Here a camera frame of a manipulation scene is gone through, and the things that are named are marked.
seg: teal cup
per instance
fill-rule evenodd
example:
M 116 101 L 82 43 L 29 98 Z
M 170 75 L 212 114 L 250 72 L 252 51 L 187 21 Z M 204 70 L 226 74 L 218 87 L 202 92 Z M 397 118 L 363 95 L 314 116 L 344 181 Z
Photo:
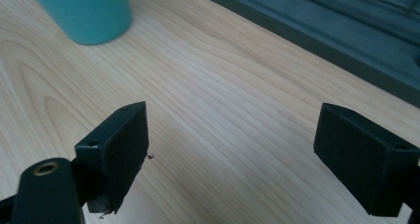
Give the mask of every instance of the teal cup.
M 132 21 L 128 0 L 37 0 L 78 44 L 97 45 L 122 35 Z

